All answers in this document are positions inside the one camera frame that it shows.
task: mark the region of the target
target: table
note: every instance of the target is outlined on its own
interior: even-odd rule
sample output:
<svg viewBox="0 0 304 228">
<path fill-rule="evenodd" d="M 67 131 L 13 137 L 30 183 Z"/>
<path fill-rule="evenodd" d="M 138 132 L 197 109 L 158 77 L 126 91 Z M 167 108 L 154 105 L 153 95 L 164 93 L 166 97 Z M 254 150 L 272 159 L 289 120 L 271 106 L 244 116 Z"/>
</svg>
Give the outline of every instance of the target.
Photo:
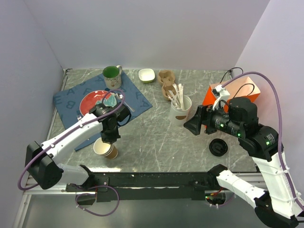
<svg viewBox="0 0 304 228">
<path fill-rule="evenodd" d="M 124 70 L 136 87 L 153 105 L 126 126 L 119 128 L 121 139 L 115 143 L 119 155 L 114 160 L 106 159 L 93 151 L 93 144 L 68 154 L 63 164 L 83 164 L 92 171 L 122 172 L 182 172 L 208 171 L 217 164 L 223 164 L 234 172 L 255 172 L 255 164 L 243 150 L 235 137 L 217 132 L 195 136 L 182 126 L 170 123 L 168 115 L 170 102 L 165 101 L 161 85 L 155 80 L 144 84 L 138 78 L 139 70 Z M 102 69 L 69 69 L 64 89 L 72 88 L 96 75 Z M 209 84 L 219 82 L 224 71 L 174 70 L 176 83 L 184 85 L 184 94 L 192 100 L 190 116 L 202 104 Z M 64 131 L 60 117 L 56 114 L 50 137 Z M 228 152 L 216 157 L 209 151 L 209 143 L 221 138 L 228 144 Z"/>
</svg>

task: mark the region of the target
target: blue cloth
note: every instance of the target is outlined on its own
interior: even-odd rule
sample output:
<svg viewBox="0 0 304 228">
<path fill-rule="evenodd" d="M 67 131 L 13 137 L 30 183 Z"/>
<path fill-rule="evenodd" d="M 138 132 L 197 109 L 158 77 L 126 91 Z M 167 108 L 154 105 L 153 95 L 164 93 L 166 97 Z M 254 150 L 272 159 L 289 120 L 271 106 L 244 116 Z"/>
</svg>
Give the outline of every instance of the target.
<svg viewBox="0 0 304 228">
<path fill-rule="evenodd" d="M 131 120 L 133 120 L 151 108 L 152 105 L 136 88 L 125 72 L 122 72 L 121 78 L 122 86 L 120 89 L 125 93 L 125 102 L 135 110 L 135 112 L 131 112 Z M 78 84 L 71 89 L 60 91 L 54 95 L 53 101 L 65 129 L 69 128 L 78 121 L 77 115 L 81 115 L 79 106 L 82 99 L 87 94 L 95 90 L 109 91 L 105 85 L 104 76 L 102 74 Z M 92 136 L 89 140 L 86 140 L 76 147 L 75 150 L 77 151 L 90 145 L 98 138 L 100 138 L 100 134 Z"/>
</svg>

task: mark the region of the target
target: patterned mug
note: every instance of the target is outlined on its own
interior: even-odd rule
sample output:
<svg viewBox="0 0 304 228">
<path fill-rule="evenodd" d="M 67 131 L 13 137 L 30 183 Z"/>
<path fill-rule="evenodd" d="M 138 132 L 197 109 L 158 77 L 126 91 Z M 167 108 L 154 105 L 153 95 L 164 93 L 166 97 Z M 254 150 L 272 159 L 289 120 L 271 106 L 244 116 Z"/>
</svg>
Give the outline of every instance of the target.
<svg viewBox="0 0 304 228">
<path fill-rule="evenodd" d="M 104 82 L 109 89 L 118 89 L 122 85 L 122 66 L 107 66 L 103 70 Z"/>
</svg>

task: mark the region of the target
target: spoon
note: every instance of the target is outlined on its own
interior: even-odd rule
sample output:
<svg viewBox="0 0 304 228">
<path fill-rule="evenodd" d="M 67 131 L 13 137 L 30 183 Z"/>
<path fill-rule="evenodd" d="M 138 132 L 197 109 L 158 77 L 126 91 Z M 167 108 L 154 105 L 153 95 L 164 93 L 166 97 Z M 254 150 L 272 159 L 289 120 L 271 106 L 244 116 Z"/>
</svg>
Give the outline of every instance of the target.
<svg viewBox="0 0 304 228">
<path fill-rule="evenodd" d="M 117 99 L 119 99 L 119 100 L 122 100 L 123 99 L 123 97 L 124 97 L 124 95 L 122 95 L 121 93 L 117 93 L 117 94 L 115 94 L 115 96 L 117 97 Z M 125 105 L 126 106 L 128 106 L 129 107 L 129 109 L 132 111 L 132 112 L 135 112 L 135 110 L 134 109 L 132 109 L 126 102 L 124 102 L 125 103 Z"/>
</svg>

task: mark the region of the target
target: square bowl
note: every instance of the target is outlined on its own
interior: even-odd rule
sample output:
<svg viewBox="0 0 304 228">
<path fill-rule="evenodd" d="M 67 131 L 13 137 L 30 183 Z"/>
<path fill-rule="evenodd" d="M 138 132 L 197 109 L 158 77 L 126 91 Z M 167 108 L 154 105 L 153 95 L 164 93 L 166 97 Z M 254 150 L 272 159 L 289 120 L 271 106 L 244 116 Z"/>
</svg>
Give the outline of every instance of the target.
<svg viewBox="0 0 304 228">
<path fill-rule="evenodd" d="M 142 69 L 138 72 L 138 76 L 143 83 L 150 83 L 155 78 L 155 72 L 152 69 Z"/>
</svg>

